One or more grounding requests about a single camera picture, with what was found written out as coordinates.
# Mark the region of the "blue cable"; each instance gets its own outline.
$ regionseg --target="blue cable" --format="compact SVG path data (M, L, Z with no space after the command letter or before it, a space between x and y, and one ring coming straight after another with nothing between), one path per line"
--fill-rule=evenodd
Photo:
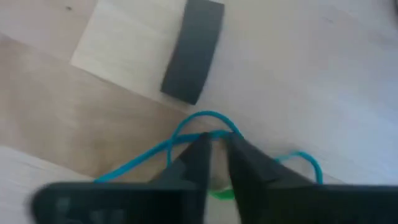
M235 126L235 124L226 116L217 113L215 111L201 111L201 112L197 112L194 113L190 116L188 116L187 118L185 118L176 128L176 130L173 132L172 136L170 139L161 142L160 144L156 145L155 147L153 147L152 149L149 149L148 151L146 151L145 153L141 154L140 156L137 156L136 158L134 158L133 160L129 161L128 163L122 165L121 167L117 168L114 171L111 171L99 178L97 178L96 180L94 180L94 182L106 182L112 179L115 179L125 173L127 173L128 171L130 171L131 169L135 168L136 166L138 166L139 164L141 164L142 162L146 161L147 159L151 158L152 156L154 156L155 154L157 154L158 152L163 151L164 149L167 150L167 165L169 166L172 163L172 148L175 145L179 145L179 144L183 144L183 143L187 143L187 142L193 142L196 139L199 138L199 136L201 135L201 133L195 133L195 134L183 134L183 135L178 135L179 132L181 131L181 129L189 122L191 121L193 118L196 118L198 116L213 116L216 117L220 120L222 120L234 133L239 134L240 136L242 136L242 134L240 133L239 129ZM228 134L229 132L225 131L225 130L215 130L215 131L211 131L211 138L214 139L218 139L220 137L222 137L225 134ZM291 157L302 157L303 159L309 161L311 163L311 165L313 166L314 170L315 170L315 176L316 176L316 180L318 184L322 184L323 183L323 175L322 175L322 170L321 167L319 165L319 163L309 154L302 152L302 151L296 151L293 152L291 154L288 154L286 156L280 156L275 158L276 161L278 162L283 162L287 159L290 159Z

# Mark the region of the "plywood piece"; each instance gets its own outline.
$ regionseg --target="plywood piece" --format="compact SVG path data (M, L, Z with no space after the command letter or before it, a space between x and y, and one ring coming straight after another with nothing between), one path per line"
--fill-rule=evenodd
M330 1L224 3L223 30L196 106L159 91L185 1L100 0L72 64L186 113L225 113L264 151L301 148L344 182L398 183L392 17L383 17L390 25L380 30L375 24L383 19L372 24Z
M45 184L91 178L50 162L0 146L0 216L4 223L33 223L30 196Z
M0 144L97 177L169 138L186 115L0 36ZM186 132L213 129L194 122ZM161 154L129 180L165 167Z
M0 32L69 61L96 0L1 0Z

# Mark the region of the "black foam block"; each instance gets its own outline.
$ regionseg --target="black foam block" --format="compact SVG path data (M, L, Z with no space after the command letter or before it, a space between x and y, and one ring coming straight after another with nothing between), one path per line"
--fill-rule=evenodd
M196 104L210 69L223 15L223 4L188 0L162 92Z

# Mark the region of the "teal wire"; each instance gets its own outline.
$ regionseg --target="teal wire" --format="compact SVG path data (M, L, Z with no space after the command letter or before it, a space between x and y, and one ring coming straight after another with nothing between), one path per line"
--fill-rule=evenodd
M140 156L137 156L136 158L132 159L131 161L127 162L126 164L122 165L121 167L117 168L114 171L111 171L105 175L102 175L101 177L97 178L94 180L94 182L107 182L109 180L115 179L127 172L129 172L131 169L135 168L139 164L143 163L147 159L151 158L152 156L156 155L157 153L167 150L167 165L170 165L172 163L172 148L173 146L187 143L187 142L193 142L196 139L199 138L201 133L195 133L195 134L183 134L183 135L178 135L179 132L182 130L182 128L193 118L196 118L198 116L213 116L216 117L220 120L222 120L234 133L237 133L238 135L242 136L240 133L239 129L235 126L235 124L226 116L217 113L215 111L201 111L194 113L187 118L185 118L178 126L177 129L173 132L172 136L170 139L161 142L160 144L156 145L152 149L149 149L145 153L141 154ZM227 131L225 130L215 130L209 132L211 134L211 138L218 139L222 137L225 134L228 134ZM276 158L276 161L278 162L283 162L287 159L290 159L292 157L299 156L302 157L303 159L309 161L311 165L313 166L315 170L315 177L317 180L318 184L323 183L323 174L321 167L319 163L309 154L302 152L302 151L295 151L293 153L290 153L286 156L280 156Z

